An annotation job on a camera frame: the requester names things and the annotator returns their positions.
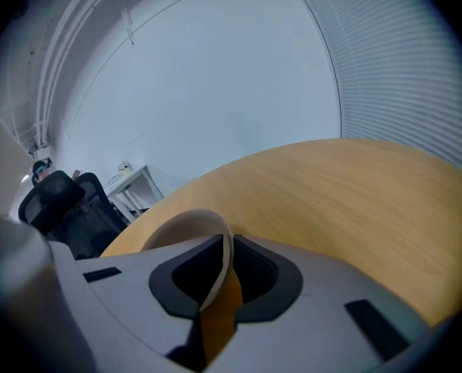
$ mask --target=black office chair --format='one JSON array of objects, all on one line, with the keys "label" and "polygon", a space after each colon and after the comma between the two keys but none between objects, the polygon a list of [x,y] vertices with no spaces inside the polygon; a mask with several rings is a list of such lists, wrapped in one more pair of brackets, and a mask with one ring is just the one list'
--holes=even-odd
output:
[{"label": "black office chair", "polygon": [[84,218],[89,227],[94,229],[94,233],[89,233],[93,253],[87,257],[96,257],[117,238],[126,228],[126,224],[110,204],[98,177],[92,173],[84,173],[75,182],[86,193],[81,201],[82,208],[86,211]]},{"label": "black office chair", "polygon": [[48,237],[85,194],[84,189],[67,174],[56,171],[40,181],[24,198],[19,206],[19,220],[31,224]]}]

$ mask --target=white side table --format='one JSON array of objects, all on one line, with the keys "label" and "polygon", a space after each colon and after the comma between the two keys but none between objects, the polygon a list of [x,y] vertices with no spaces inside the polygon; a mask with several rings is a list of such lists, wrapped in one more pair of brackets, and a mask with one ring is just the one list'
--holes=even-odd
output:
[{"label": "white side table", "polygon": [[108,199],[111,200],[111,202],[115,205],[115,207],[130,221],[134,222],[135,216],[132,215],[129,212],[129,209],[126,207],[124,203],[118,198],[117,195],[122,193],[127,200],[129,200],[129,203],[132,204],[133,208],[135,209],[136,213],[138,215],[141,215],[141,211],[139,207],[136,205],[135,199],[133,198],[131,192],[125,189],[127,185],[132,183],[134,180],[136,180],[138,177],[144,176],[146,182],[148,183],[148,186],[150,190],[153,192],[157,200],[162,200],[163,195],[162,192],[160,192],[159,188],[155,185],[155,183],[152,180],[152,177],[150,176],[149,170],[148,170],[148,165],[144,165],[143,167],[140,167],[139,169],[134,170],[131,174],[128,176],[122,176],[118,181],[115,183],[105,186],[103,189],[105,190],[105,194],[107,195]]}]

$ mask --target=black slot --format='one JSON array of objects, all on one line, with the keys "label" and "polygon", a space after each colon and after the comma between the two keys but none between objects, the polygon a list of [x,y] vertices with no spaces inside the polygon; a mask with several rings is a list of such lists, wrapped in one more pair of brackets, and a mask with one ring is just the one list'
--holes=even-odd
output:
[{"label": "black slot", "polygon": [[122,271],[116,267],[105,268],[103,270],[94,270],[93,272],[87,272],[84,275],[86,282],[99,281],[100,279],[106,279],[114,275],[122,274]]},{"label": "black slot", "polygon": [[409,347],[409,342],[367,300],[349,302],[345,309],[384,361]]},{"label": "black slot", "polygon": [[242,235],[234,236],[233,268],[243,296],[235,323],[274,320],[302,291],[302,273],[292,261]]},{"label": "black slot", "polygon": [[222,250],[222,235],[215,235],[161,263],[149,278],[150,291],[169,315],[193,321],[186,343],[166,355],[193,371],[202,371],[207,366],[198,308],[222,270]]}]

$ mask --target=light wood surface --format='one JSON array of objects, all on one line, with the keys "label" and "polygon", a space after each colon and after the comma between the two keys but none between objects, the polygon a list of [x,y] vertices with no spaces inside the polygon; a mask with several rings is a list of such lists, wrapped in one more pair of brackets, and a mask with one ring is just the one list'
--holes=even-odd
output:
[{"label": "light wood surface", "polygon": [[334,139],[231,162],[172,193],[103,253],[142,250],[175,214],[218,212],[234,233],[348,261],[430,324],[462,305],[462,172],[387,141]]}]

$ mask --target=round table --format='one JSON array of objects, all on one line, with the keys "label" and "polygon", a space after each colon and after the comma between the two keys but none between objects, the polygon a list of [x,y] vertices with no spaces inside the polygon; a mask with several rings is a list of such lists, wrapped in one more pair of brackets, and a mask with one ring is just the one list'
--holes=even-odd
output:
[{"label": "round table", "polygon": [[140,251],[192,208],[217,211],[234,233],[348,261],[429,324],[462,306],[462,172],[426,152],[345,138],[250,155],[161,200],[103,256]]}]

